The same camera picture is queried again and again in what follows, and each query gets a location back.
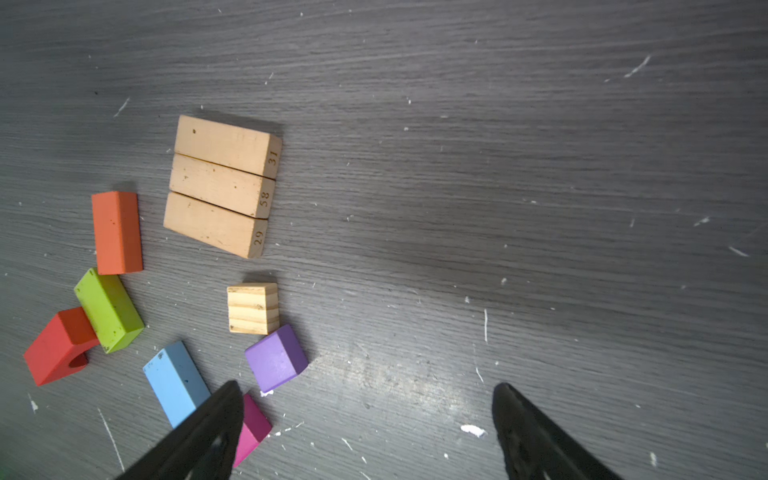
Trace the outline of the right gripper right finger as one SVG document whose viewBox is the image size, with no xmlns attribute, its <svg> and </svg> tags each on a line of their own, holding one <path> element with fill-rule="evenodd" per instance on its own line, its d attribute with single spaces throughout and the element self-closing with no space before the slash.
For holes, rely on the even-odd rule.
<svg viewBox="0 0 768 480">
<path fill-rule="evenodd" d="M 509 383 L 494 388 L 492 418 L 511 479 L 620 479 Z"/>
</svg>

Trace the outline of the natural wood long block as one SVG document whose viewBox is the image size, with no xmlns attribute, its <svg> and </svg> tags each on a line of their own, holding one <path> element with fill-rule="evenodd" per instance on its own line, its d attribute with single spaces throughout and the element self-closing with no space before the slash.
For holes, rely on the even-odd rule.
<svg viewBox="0 0 768 480">
<path fill-rule="evenodd" d="M 170 192 L 164 227 L 242 258 L 262 255 L 268 221 Z"/>
<path fill-rule="evenodd" d="M 174 152 L 275 180 L 282 145 L 269 133 L 181 115 Z"/>
<path fill-rule="evenodd" d="M 268 219 L 274 180 L 175 154 L 170 190 L 255 219 Z"/>
</svg>

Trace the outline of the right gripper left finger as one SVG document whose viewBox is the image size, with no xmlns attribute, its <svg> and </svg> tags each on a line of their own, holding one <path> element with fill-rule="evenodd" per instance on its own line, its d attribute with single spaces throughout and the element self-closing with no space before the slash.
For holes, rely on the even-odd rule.
<svg viewBox="0 0 768 480">
<path fill-rule="evenodd" d="M 243 419 L 243 395 L 230 380 L 120 477 L 228 479 Z"/>
</svg>

